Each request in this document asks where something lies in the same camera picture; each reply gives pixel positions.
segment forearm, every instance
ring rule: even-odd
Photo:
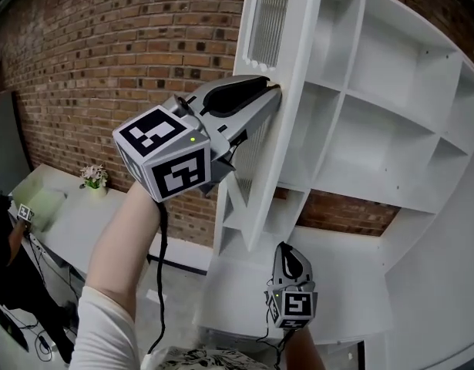
[[[136,286],[160,225],[151,196],[134,183],[96,243],[86,285],[113,299],[135,318]]]
[[[325,370],[308,328],[297,330],[285,346],[288,370]]]
[[[17,256],[19,248],[21,247],[22,238],[26,230],[26,223],[23,220],[18,220],[18,223],[12,229],[12,232],[8,236],[8,245],[11,248],[11,256],[8,260],[7,265],[9,266]]]

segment white flowers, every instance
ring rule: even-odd
[[[105,187],[108,180],[108,173],[103,168],[103,165],[87,166],[81,169],[81,178],[84,178],[84,184],[93,189]]]

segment white shelf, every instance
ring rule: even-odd
[[[400,206],[436,142],[427,129],[346,96],[313,188]]]
[[[341,89],[364,7],[365,0],[321,0],[306,81]]]
[[[474,150],[474,73],[462,65],[456,97],[442,137],[464,153]]]
[[[234,74],[268,76],[283,100],[260,142],[248,142],[257,155],[248,198],[234,174],[225,180],[231,202],[218,198],[196,322],[263,336],[263,292],[287,240],[314,269],[315,344],[382,333],[392,326],[385,273],[437,217],[473,153],[474,65],[396,0],[287,0],[282,37],[268,39],[278,54],[270,69],[247,59],[256,2],[244,3]],[[276,186],[286,199],[274,198]],[[382,237],[295,227],[311,188],[401,210]]]
[[[272,277],[272,262],[263,266],[213,257],[193,323],[232,335],[263,337],[267,305],[264,291]],[[283,331],[269,324],[269,338]]]
[[[392,326],[380,259],[382,239],[296,227],[289,244],[311,261],[319,301],[315,344],[379,333]]]
[[[234,255],[243,253],[244,246],[231,244],[241,242],[232,241],[211,261],[194,321],[206,328],[260,337],[266,331],[264,291],[272,275],[273,256],[263,257],[259,264],[254,259],[237,259]],[[378,238],[359,240],[350,234],[294,229],[290,244],[311,260],[320,298],[309,326],[315,344],[346,341],[392,326],[379,242]],[[264,243],[259,252],[274,255],[270,242]],[[271,326],[270,337],[280,336],[281,331]]]
[[[286,241],[295,225],[301,209],[307,199],[306,192],[299,190],[289,190],[286,199],[273,198],[271,206],[264,223],[263,235],[273,235],[278,239],[278,243]],[[245,221],[241,215],[232,210],[224,219],[223,226],[230,229],[242,230]]]
[[[403,206],[439,212],[455,189],[468,162],[468,155],[441,138],[427,169],[416,180],[416,185]]]
[[[310,188],[338,118],[340,92],[306,82],[279,182]]]
[[[389,0],[367,0],[348,88],[376,96],[379,105],[431,130],[440,129],[461,63],[461,53],[422,18]]]
[[[430,120],[427,120],[424,116],[420,116],[418,113],[414,113],[410,109],[401,109],[387,99],[383,99],[371,93],[357,92],[351,89],[348,89],[346,94],[351,97],[355,97],[356,99],[363,100],[367,103],[374,104],[375,106],[379,106],[396,115],[402,116],[407,120],[411,120],[413,123],[416,123],[421,127],[425,127],[427,130],[430,130],[433,133],[435,133],[437,130],[434,123]]]

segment patterned fabric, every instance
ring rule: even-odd
[[[237,351],[170,347],[153,353],[145,370],[268,370],[262,363]]]

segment black wire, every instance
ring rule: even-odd
[[[0,308],[5,311],[7,315],[10,315],[13,317],[17,322],[19,322],[21,325],[23,325],[20,329],[21,330],[30,330],[33,333],[35,333],[32,329],[36,328],[38,326],[38,319],[36,319],[36,323],[34,325],[27,325],[23,321],[21,321],[19,318],[17,318],[13,313],[10,312],[7,308],[3,308],[2,305],[0,304]]]
[[[271,347],[272,349],[274,349],[276,351],[276,363],[274,363],[274,368],[275,370],[280,370],[280,363],[281,363],[281,354],[283,353],[284,351],[284,347],[286,346],[286,343],[290,340],[290,338],[293,336],[293,334],[295,333],[295,330],[290,330],[282,339],[281,341],[278,343],[278,345],[272,345],[272,344],[269,344],[267,341],[264,341],[264,339],[269,335],[269,313],[270,313],[270,310],[269,308],[267,309],[267,313],[266,313],[266,335],[263,336],[263,337],[259,337],[256,342],[261,342],[269,347]]]
[[[235,146],[235,149],[234,151],[231,153],[231,156],[230,156],[230,159],[228,160],[228,163],[231,163],[231,160],[234,158],[234,154],[237,152],[238,150],[238,147],[240,146],[240,144],[242,143],[238,143],[237,146]]]
[[[35,338],[35,350],[36,350],[36,355],[38,356],[38,359],[42,362],[51,362],[52,361],[52,350],[50,349],[50,347],[46,348],[46,350],[48,352],[43,352],[42,350],[42,347],[44,348],[45,346],[43,345],[43,343],[41,341],[39,341],[39,336],[41,333],[44,333],[45,330],[42,330],[41,332],[39,332],[37,335],[36,335],[36,338]],[[40,354],[38,353],[38,349],[36,348],[36,342],[39,341],[39,350],[41,351],[42,354],[44,355],[50,355],[50,358],[49,359],[43,359]]]
[[[165,301],[163,300],[163,282],[161,279],[161,271],[163,269],[163,262],[165,260],[166,247],[168,247],[168,212],[166,211],[163,203],[157,203],[158,209],[160,210],[160,229],[161,229],[161,246],[160,255],[158,257],[158,270],[156,276],[156,282],[158,285],[158,298],[160,300],[160,318],[161,318],[161,332],[158,339],[151,345],[148,350],[148,355],[153,352],[153,349],[158,345],[165,334]]]
[[[39,259],[36,257],[36,252],[35,252],[35,248],[33,247],[33,243],[32,243],[32,241],[31,241],[31,237],[29,236],[29,233],[25,233],[25,235],[26,235],[26,238],[29,240],[29,243],[31,244],[31,251],[33,252],[33,256],[35,257],[36,266],[38,267],[39,275],[41,276],[42,281],[43,281],[43,285],[45,285],[45,288],[46,288],[45,277],[43,277],[42,268],[41,268],[41,266],[39,265]]]
[[[36,244],[33,244],[33,242],[32,242],[31,240],[30,240],[29,242],[31,243],[31,248],[33,248],[33,245],[36,245]],[[59,273],[57,273],[57,272],[55,271],[55,269],[50,265],[50,263],[46,261],[45,257],[42,256],[42,255],[43,255],[42,249],[41,249],[40,247],[38,247],[38,246],[36,246],[36,247],[37,247],[38,250],[40,251],[40,255],[41,255],[41,256],[40,256],[40,259],[43,259],[43,261],[44,261],[45,264],[49,267],[49,269],[50,269],[51,271],[53,271],[57,277],[59,277],[62,281],[64,281],[65,284],[67,284],[67,285],[69,286],[69,288],[70,288],[70,290],[72,291],[72,293],[74,294],[74,296],[76,296],[76,300],[79,301],[79,296],[77,295],[76,290],[72,287],[72,284],[71,284],[71,282],[70,282],[70,280],[71,280],[71,274],[70,274],[70,268],[71,268],[71,266],[69,266],[69,282],[68,282],[68,281],[65,280],[65,278],[64,278],[62,275],[60,275]]]
[[[72,291],[72,293],[74,294],[74,296],[76,296],[76,300],[79,303],[79,296],[77,295],[76,291],[72,287],[72,276],[71,276],[71,271],[70,271],[71,268],[72,268],[72,266],[69,265],[69,288]]]

